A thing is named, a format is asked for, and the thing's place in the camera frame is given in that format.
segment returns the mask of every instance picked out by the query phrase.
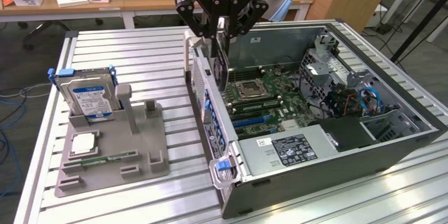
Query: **power supply label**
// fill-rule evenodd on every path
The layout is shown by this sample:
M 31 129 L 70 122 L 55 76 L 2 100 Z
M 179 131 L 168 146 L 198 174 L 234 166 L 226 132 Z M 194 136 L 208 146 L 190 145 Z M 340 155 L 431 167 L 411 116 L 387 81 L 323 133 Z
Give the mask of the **power supply label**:
M 284 166 L 300 164 L 318 158 L 303 134 L 272 140 L 272 145 Z
M 112 114 L 110 101 L 103 97 L 103 86 L 74 89 L 78 104 L 88 118 L 103 118 Z

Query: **cpu socket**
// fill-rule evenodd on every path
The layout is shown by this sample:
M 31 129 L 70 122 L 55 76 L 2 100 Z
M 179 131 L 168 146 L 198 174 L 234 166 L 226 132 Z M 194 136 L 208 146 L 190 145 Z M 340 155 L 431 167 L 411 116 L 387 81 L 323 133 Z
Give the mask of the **cpu socket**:
M 260 79 L 235 83 L 242 100 L 264 98 L 270 96 Z

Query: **blue cable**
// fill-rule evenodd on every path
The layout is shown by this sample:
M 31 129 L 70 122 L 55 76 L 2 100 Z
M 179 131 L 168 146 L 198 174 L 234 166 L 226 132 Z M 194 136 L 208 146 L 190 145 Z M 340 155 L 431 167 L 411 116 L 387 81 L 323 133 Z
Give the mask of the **blue cable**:
M 8 104 L 8 105 L 18 105 L 23 108 L 20 116 L 15 120 L 12 120 L 12 122 L 10 122 L 7 125 L 0 126 L 0 130 L 4 130 L 7 128 L 10 128 L 23 118 L 23 116 L 26 115 L 26 112 L 27 112 L 27 106 L 20 102 L 6 102 L 6 101 L 0 100 L 0 103 Z
M 22 177 L 22 173 L 20 173 L 20 166 L 19 166 L 19 159 L 16 156 L 16 151 L 14 149 L 14 146 L 10 144 L 10 141 L 7 141 L 6 139 L 0 138 L 0 141 L 8 146 L 11 153 L 12 153 L 12 157 L 14 159 L 14 164 L 16 165 L 16 171 L 18 171 L 18 178 L 16 178 L 16 182 L 14 183 L 12 186 L 10 186 L 10 188 L 4 191 L 4 193 L 0 195 L 0 199 L 3 198 L 3 196 L 6 196 L 12 189 L 15 189 L 19 185 L 20 185 L 20 177 Z
M 367 105 L 364 103 L 364 100 L 363 100 L 363 91 L 366 91 L 366 90 L 371 91 L 375 94 L 375 97 L 376 97 L 376 100 L 378 100 L 378 105 L 380 107 L 380 112 L 383 112 L 384 111 L 384 107 L 383 107 L 383 102 L 382 102 L 380 94 L 379 94 L 378 90 L 375 88 L 372 88 L 372 87 L 364 87 L 364 88 L 362 88 L 359 90 L 359 95 L 358 96 L 359 96 L 359 101 L 360 101 L 360 104 L 362 104 L 363 108 L 366 110 L 370 110 L 370 108 L 367 107 Z

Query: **office chair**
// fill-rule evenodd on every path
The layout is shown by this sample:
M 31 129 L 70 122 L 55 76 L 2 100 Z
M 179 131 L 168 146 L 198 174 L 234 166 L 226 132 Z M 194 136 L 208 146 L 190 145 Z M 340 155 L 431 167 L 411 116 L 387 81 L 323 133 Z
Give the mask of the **office chair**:
M 103 20 L 96 18 L 95 22 L 98 25 L 103 24 Z M 28 24 L 27 22 L 18 22 L 18 25 L 20 26 L 20 28 L 28 28 Z M 31 31 L 31 33 L 23 38 L 22 42 L 23 42 L 23 49 L 26 49 L 27 51 L 32 51 L 35 49 L 35 46 L 32 44 L 30 44 L 30 40 L 39 35 L 48 27 L 51 27 L 52 25 L 58 25 L 60 26 L 66 31 L 71 31 L 71 29 L 68 28 L 68 26 L 66 26 L 66 24 L 60 21 L 60 20 L 48 20 L 44 23 L 42 23 L 35 30 Z

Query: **desk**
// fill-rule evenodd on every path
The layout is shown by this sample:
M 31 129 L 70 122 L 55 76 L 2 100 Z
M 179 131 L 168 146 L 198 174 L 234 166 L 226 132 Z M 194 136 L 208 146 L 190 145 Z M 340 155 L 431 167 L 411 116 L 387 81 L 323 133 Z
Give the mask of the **desk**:
M 448 108 L 344 23 L 328 22 L 448 124 Z M 171 173 L 166 177 L 56 198 L 68 105 L 52 87 L 15 224 L 359 224 L 418 220 L 435 223 L 448 217 L 448 134 L 444 134 L 387 171 L 223 220 L 184 80 L 183 34 L 187 29 L 83 31 L 78 37 L 66 38 L 58 69 L 114 64 L 119 82 L 132 86 L 131 101 L 142 103 L 146 99 L 158 99 L 163 105 Z M 343 45 L 339 49 L 352 69 L 366 69 Z
M 292 1 L 290 9 L 298 10 L 295 20 L 304 20 L 312 2 L 314 0 Z M 56 0 L 44 0 L 42 6 L 6 6 L 0 9 L 0 22 L 122 17 L 124 27 L 134 29 L 135 16 L 166 14 L 178 14 L 175 0 L 111 0 L 110 3 L 64 8 L 58 7 Z

